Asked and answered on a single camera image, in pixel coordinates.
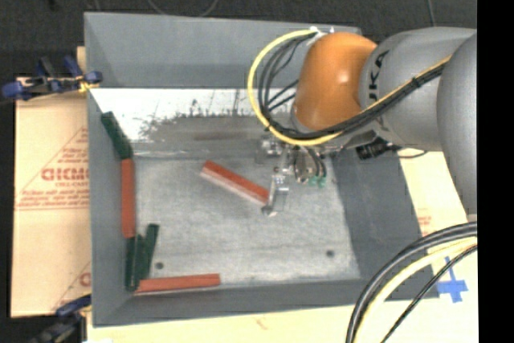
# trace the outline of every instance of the clamp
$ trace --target clamp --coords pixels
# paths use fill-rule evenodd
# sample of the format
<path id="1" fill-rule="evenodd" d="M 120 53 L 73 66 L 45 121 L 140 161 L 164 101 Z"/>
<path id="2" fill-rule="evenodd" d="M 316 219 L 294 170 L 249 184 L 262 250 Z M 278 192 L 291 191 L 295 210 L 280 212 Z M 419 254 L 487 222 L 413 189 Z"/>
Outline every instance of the clamp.
<path id="1" fill-rule="evenodd" d="M 84 74 L 79 64 L 70 55 L 66 55 L 63 62 L 71 78 L 59 78 L 55 74 L 50 60 L 42 57 L 35 68 L 36 76 L 4 84 L 2 86 L 3 96 L 7 99 L 29 100 L 53 93 L 87 90 L 103 80 L 100 71 L 90 71 Z"/>

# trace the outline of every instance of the blue cross mark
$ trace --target blue cross mark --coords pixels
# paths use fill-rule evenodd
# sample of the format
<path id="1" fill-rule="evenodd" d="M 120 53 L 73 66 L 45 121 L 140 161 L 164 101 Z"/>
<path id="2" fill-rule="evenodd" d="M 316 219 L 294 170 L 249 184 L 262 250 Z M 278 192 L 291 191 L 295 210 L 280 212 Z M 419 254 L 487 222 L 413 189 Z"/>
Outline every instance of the blue cross mark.
<path id="1" fill-rule="evenodd" d="M 445 257 L 446 262 L 450 262 L 450 258 Z M 437 283 L 437 290 L 439 293 L 450 293 L 451 301 L 453 303 L 457 303 L 463 301 L 461 297 L 461 292 L 467 292 L 466 282 L 464 280 L 457 280 L 455 278 L 455 273 L 453 272 L 453 268 L 450 268 L 450 280 L 448 281 L 439 281 Z"/>

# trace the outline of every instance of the red stick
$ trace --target red stick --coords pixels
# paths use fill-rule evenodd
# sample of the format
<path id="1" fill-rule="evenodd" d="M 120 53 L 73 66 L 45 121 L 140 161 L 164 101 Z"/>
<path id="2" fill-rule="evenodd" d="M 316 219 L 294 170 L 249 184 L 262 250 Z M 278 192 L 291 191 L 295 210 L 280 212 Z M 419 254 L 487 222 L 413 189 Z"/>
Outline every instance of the red stick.
<path id="1" fill-rule="evenodd" d="M 225 169 L 223 166 L 213 161 L 208 160 L 205 165 L 203 165 L 202 176 L 244 198 L 249 198 L 262 205 L 267 203 L 269 196 L 268 190 L 262 186 L 256 185 L 254 182 L 250 182 L 243 176 L 239 176 Z"/>
<path id="2" fill-rule="evenodd" d="M 126 239 L 136 235 L 136 183 L 134 161 L 121 161 L 121 233 Z"/>
<path id="3" fill-rule="evenodd" d="M 161 277 L 157 279 L 141 279 L 136 293 L 167 292 L 184 288 L 209 288 L 219 286 L 221 279 L 218 273 L 205 275 Z"/>

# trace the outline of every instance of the yellow cable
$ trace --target yellow cable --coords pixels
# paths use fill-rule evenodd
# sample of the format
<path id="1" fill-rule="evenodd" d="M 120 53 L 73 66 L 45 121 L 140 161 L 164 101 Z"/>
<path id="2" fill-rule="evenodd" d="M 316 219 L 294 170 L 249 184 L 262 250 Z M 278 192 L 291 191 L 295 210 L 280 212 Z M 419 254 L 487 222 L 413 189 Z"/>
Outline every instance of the yellow cable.
<path id="1" fill-rule="evenodd" d="M 257 72 L 257 68 L 259 67 L 259 65 L 263 61 L 264 56 L 266 56 L 272 49 L 274 49 L 275 47 L 279 46 L 281 43 L 286 42 L 289 39 L 294 39 L 294 38 L 297 38 L 297 37 L 300 37 L 300 36 L 305 36 L 305 35 L 311 35 L 312 33 L 319 33 L 319 31 L 317 29 L 304 29 L 304 30 L 300 30 L 300 31 L 293 31 L 293 32 L 287 33 L 287 34 L 282 35 L 279 38 L 273 40 L 264 49 L 262 49 L 262 51 L 257 55 L 257 57 L 255 58 L 253 64 L 250 67 L 250 72 L 248 73 L 247 94 L 248 94 L 248 98 L 250 99 L 251 107 L 252 107 L 253 111 L 255 112 L 255 115 L 260 120 L 260 122 L 264 125 L 264 127 L 266 129 L 268 129 L 273 134 L 273 136 L 277 137 L 281 141 L 284 141 L 284 142 L 288 143 L 289 145 L 298 145 L 298 146 L 322 145 L 323 143 L 326 143 L 327 141 L 331 141 L 333 138 L 338 137 L 338 136 L 340 136 L 342 134 L 342 132 L 336 132 L 336 133 L 328 134 L 328 135 L 323 136 L 323 137 L 318 137 L 318 138 L 315 138 L 315 139 L 308 139 L 308 140 L 299 140 L 299 139 L 294 139 L 292 137 L 285 136 L 284 134 L 279 132 L 277 129 L 275 129 L 273 126 L 271 126 L 269 120 L 260 111 L 260 107 L 259 107 L 259 105 L 257 103 L 257 100 L 255 99 L 255 96 L 254 96 L 253 88 L 254 88 L 255 73 Z M 436 67 L 441 66 L 442 64 L 444 64 L 448 60 L 450 60 L 450 58 L 451 58 L 451 55 L 445 57 L 444 59 L 439 60 L 436 64 L 434 64 L 433 66 L 430 66 L 426 70 L 422 71 L 419 75 L 415 76 L 414 78 L 417 79 L 418 77 L 420 77 L 420 76 L 424 75 L 425 73 L 435 69 Z M 365 110 L 370 110 L 371 108 L 375 107 L 377 104 L 380 104 L 384 99 L 386 99 L 387 97 L 389 97 L 390 95 L 395 93 L 397 90 L 399 90 L 400 88 L 403 88 L 408 83 L 410 83 L 410 81 L 411 80 L 408 80 L 403 85 L 398 86 L 392 92 L 388 93 L 387 95 L 385 95 L 381 99 L 377 100 L 376 102 L 371 104 Z"/>
<path id="2" fill-rule="evenodd" d="M 384 287 L 380 290 L 379 293 L 371 300 L 367 309 L 362 315 L 361 324 L 359 325 L 356 333 L 354 343 L 358 343 L 362 340 L 362 333 L 365 330 L 365 326 L 369 323 L 370 317 L 377 310 L 377 307 L 382 304 L 389 295 L 396 290 L 396 288 L 409 279 L 413 274 L 419 272 L 425 266 L 432 264 L 434 261 L 444 258 L 449 254 L 458 254 L 462 251 L 467 250 L 469 247 L 475 246 L 477 244 L 476 237 L 470 237 L 461 239 L 455 242 L 452 242 L 451 245 L 445 246 L 443 248 L 438 248 L 436 251 L 431 252 L 429 255 L 422 257 L 419 260 L 414 261 L 409 266 L 405 267 L 401 270 L 395 277 L 393 277 L 389 282 L 387 282 Z"/>

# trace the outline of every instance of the cardboard sheet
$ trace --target cardboard sheet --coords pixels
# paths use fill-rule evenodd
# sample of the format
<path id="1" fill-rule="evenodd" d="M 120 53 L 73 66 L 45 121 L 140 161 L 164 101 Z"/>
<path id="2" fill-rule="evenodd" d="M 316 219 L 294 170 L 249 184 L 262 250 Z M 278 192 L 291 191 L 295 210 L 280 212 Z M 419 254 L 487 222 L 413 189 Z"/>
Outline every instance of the cardboard sheet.
<path id="1" fill-rule="evenodd" d="M 91 291 L 85 95 L 16 104 L 11 316 L 52 314 Z"/>

